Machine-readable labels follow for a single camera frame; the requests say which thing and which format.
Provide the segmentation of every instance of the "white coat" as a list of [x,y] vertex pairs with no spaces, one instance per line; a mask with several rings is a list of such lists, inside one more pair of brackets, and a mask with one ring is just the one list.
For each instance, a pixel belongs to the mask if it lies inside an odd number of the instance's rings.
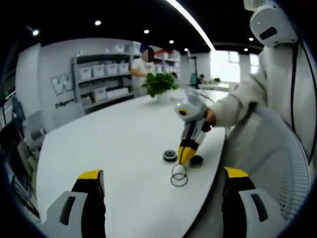
[[[317,75],[316,62],[309,48],[307,46],[305,48],[309,54],[314,75]],[[292,57],[293,50],[289,46],[264,47],[259,56],[258,72],[242,79],[236,90],[211,106],[216,117],[215,126],[235,125],[245,117],[249,104],[252,102],[272,109],[291,125]],[[294,121],[296,134],[309,157],[314,140],[316,102],[312,74],[301,46],[298,50],[295,78]],[[317,151],[311,163],[311,172],[312,170],[316,174]]]

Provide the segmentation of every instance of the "plant pot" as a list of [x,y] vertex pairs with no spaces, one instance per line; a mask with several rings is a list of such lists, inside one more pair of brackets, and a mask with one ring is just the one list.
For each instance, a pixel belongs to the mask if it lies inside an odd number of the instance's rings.
[[162,104],[170,102],[170,91],[166,91],[162,94],[157,94],[157,101]]

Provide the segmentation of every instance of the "letter w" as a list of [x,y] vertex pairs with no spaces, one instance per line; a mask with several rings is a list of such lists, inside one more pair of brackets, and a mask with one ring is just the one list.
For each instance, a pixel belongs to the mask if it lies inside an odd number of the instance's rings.
[[64,92],[72,91],[73,90],[73,84],[71,81],[71,73],[67,76],[65,73],[61,74],[60,76],[55,76],[51,78],[51,84],[53,86],[53,89],[56,93],[56,95],[60,95]]

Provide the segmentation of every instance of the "white table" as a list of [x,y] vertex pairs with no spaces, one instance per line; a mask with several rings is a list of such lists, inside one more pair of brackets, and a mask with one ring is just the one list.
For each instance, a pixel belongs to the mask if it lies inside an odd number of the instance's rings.
[[49,133],[37,172],[42,222],[49,206],[70,191],[84,171],[102,169],[106,235],[109,238],[181,238],[210,190],[220,160],[224,128],[209,132],[197,154],[199,169],[188,169],[184,187],[170,184],[173,164],[162,159],[178,150],[183,122],[173,105],[142,97],[87,115]]
[[230,92],[235,89],[236,85],[238,85],[238,83],[220,82],[220,83],[211,83],[211,84],[199,84],[198,87],[203,90],[218,90],[223,92]]

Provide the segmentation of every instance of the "hand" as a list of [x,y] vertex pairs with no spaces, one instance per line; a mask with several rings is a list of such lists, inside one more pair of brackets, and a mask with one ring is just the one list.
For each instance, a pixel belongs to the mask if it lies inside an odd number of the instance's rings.
[[216,116],[211,109],[207,109],[205,121],[208,122],[210,125],[215,125],[216,123]]

